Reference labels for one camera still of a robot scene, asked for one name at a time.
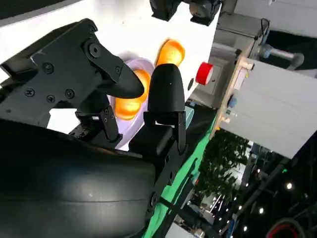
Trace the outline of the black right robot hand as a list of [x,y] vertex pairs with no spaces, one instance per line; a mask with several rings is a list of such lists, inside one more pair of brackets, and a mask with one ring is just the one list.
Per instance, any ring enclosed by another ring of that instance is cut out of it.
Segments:
[[152,73],[144,125],[129,151],[108,97],[144,93],[137,75],[83,19],[1,64],[0,235],[127,238],[148,224],[181,167],[185,99],[178,67]]

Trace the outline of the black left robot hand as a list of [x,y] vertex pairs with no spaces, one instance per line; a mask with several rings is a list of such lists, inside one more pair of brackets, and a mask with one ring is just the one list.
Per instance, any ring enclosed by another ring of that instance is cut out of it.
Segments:
[[150,0],[152,17],[169,21],[177,11],[182,0]]

